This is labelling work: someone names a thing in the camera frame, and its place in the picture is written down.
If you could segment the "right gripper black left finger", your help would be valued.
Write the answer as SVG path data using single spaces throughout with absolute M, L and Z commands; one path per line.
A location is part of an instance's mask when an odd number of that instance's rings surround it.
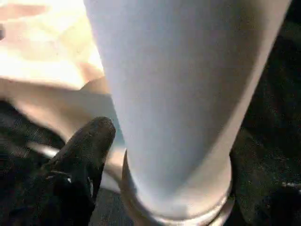
M 1 225 L 88 225 L 115 133 L 107 117 L 79 129 L 52 159 L 4 195 Z

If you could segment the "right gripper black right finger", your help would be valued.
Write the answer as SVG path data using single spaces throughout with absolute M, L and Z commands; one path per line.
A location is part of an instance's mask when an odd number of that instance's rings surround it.
M 286 183 L 266 196 L 257 206 L 258 226 L 299 226 L 301 185 Z

